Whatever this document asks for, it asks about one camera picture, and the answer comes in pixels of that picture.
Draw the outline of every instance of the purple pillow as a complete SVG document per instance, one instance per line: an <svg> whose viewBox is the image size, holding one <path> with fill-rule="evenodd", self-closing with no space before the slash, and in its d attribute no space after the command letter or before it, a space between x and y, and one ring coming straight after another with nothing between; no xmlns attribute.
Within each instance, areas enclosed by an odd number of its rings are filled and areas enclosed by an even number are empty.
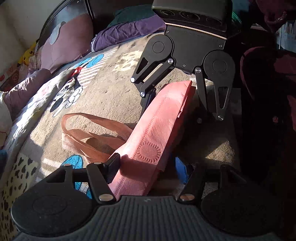
<svg viewBox="0 0 296 241"><path fill-rule="evenodd" d="M48 69L37 70L8 92L4 97L4 102L12 121L50 77L51 73Z"/></svg>
<svg viewBox="0 0 296 241"><path fill-rule="evenodd" d="M90 52L94 35L91 17L88 14L79 15L52 35L46 40L41 53L41 68L49 69L51 73Z"/></svg>
<svg viewBox="0 0 296 241"><path fill-rule="evenodd" d="M91 51L100 51L111 45L164 30L165 23L157 15L130 23L120 23L99 32L91 43Z"/></svg>

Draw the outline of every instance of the pink tote bag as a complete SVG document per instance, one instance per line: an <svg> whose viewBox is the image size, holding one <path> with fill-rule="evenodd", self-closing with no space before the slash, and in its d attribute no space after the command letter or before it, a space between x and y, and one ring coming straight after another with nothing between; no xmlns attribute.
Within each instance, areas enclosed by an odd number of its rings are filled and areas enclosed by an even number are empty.
<svg viewBox="0 0 296 241"><path fill-rule="evenodd" d="M121 195L147 195L160 171L164 171L172 143L183 123L195 87L191 81L165 85L146 109L134 130L126 125L84 113L62 117L62 146L85 156L89 162L105 162L110 155L102 153L82 140L93 137L108 144L121 156L121 166L109 184L117 199ZM67 130L68 118L81 115L92 122L117 132L122 138L102 137L85 130Z"/></svg>

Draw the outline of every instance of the blue circle pattern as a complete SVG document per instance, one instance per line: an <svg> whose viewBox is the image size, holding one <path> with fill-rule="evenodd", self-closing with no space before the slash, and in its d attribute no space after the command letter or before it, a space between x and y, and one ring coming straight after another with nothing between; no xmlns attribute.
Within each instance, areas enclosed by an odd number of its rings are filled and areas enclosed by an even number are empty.
<svg viewBox="0 0 296 241"><path fill-rule="evenodd" d="M86 66L87 68L91 68L92 66L96 65L98 62L101 61L101 59L104 57L103 54L99 54L97 57L95 57L92 61L89 62L89 64Z"/></svg>
<svg viewBox="0 0 296 241"><path fill-rule="evenodd" d="M87 62L90 61L90 60L91 60L91 57L86 58L85 60L83 60L83 61L79 62L77 65L75 65L73 68L75 69L75 68L77 68L77 67L79 67L79 66L81 66L81 65L83 65L83 64L85 64L85 63L87 63Z"/></svg>

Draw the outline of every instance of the leopard print fabric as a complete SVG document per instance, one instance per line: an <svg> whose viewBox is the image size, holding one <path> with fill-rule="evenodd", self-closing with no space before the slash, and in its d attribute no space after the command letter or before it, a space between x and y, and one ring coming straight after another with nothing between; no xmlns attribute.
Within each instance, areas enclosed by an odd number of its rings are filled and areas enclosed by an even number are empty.
<svg viewBox="0 0 296 241"><path fill-rule="evenodd" d="M0 234L3 241L11 240L17 228L11 218L13 202L30 187L37 170L37 162L19 154L10 176L1 192Z"/></svg>

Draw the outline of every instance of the blue object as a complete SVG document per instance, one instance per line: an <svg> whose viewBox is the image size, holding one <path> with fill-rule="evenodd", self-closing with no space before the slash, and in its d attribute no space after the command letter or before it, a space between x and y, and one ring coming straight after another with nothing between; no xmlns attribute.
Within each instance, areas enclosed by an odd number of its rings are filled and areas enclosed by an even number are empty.
<svg viewBox="0 0 296 241"><path fill-rule="evenodd" d="M71 164L73 166L73 169L80 169L83 167L83 159L79 155L72 155L67 160L65 160L61 166L65 164ZM79 190L82 183L75 183L75 189Z"/></svg>
<svg viewBox="0 0 296 241"><path fill-rule="evenodd" d="M88 196L89 199L92 199L91 190L89 188L86 191L86 195Z"/></svg>
<svg viewBox="0 0 296 241"><path fill-rule="evenodd" d="M6 158L7 158L6 150L0 150L0 178L2 177L4 167L6 165Z"/></svg>
<svg viewBox="0 0 296 241"><path fill-rule="evenodd" d="M192 165L185 165L180 158L175 158L175 166L178 174L178 179L181 183L186 184L193 172Z"/></svg>
<svg viewBox="0 0 296 241"><path fill-rule="evenodd" d="M101 61L101 59L104 57L104 55L101 53L97 57L95 57L92 61L89 62L89 64L86 66L87 68L91 68L92 66L96 65L98 62Z"/></svg>
<svg viewBox="0 0 296 241"><path fill-rule="evenodd" d="M83 64L86 64L88 61L90 61L92 59L92 57L88 57L88 58L86 58L85 60L82 60L82 61L80 61L77 65L75 65L74 67L73 67L73 69L75 69L75 68L77 68L77 67L79 67L79 66L81 66L81 65L83 65Z"/></svg>

